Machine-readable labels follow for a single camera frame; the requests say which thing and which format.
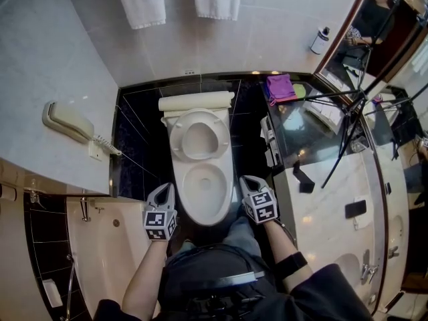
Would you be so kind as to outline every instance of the sink faucet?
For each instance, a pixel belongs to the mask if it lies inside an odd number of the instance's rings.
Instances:
[[[399,249],[398,246],[394,246],[390,249],[388,249],[388,259],[394,258],[394,257],[398,257],[400,254],[397,252]]]
[[[361,284],[365,284],[367,282],[367,278],[370,276],[370,280],[368,283],[370,284],[372,282],[373,277],[378,272],[379,266],[378,265],[368,265],[363,264],[362,265],[362,273],[361,273]]]

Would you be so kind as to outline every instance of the white bottle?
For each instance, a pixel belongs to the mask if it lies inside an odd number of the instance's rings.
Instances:
[[[316,36],[314,43],[310,47],[313,53],[320,55],[324,48],[326,47],[328,43],[328,34],[330,33],[330,28],[325,27],[324,29],[318,30],[318,35]]]

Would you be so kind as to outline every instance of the purple cloth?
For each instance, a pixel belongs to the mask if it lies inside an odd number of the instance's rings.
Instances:
[[[269,76],[267,87],[273,100],[289,100],[296,97],[289,74]]]

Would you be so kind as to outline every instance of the wall-mounted telephone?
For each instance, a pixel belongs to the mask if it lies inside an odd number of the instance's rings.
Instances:
[[[94,125],[71,106],[61,104],[57,101],[49,101],[43,109],[41,119],[47,127],[67,134],[78,142],[86,144],[92,140],[112,154],[118,156],[122,154],[107,140],[94,134]]]

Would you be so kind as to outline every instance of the toilet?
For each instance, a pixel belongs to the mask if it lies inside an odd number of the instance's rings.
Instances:
[[[211,92],[159,100],[179,198],[189,217],[202,226],[221,222],[231,204],[228,108],[233,97],[233,92]]]

